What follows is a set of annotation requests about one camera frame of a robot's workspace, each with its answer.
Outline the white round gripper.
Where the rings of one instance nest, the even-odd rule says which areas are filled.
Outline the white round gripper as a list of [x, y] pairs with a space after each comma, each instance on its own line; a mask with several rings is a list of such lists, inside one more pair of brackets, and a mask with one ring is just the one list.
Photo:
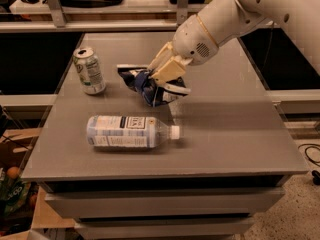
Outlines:
[[[173, 56], [174, 51], [180, 56]], [[177, 29], [172, 42], [167, 42], [147, 69], [157, 85], [176, 80], [186, 73], [186, 66], [201, 65], [219, 50], [215, 39], [198, 15], [192, 15]]]

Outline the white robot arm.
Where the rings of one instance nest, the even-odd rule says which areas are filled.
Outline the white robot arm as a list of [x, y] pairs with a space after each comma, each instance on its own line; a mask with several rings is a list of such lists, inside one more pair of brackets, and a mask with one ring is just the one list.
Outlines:
[[320, 0], [212, 0], [176, 30], [148, 69], [159, 86], [201, 65], [229, 40], [254, 31], [264, 20], [276, 23], [320, 73]]

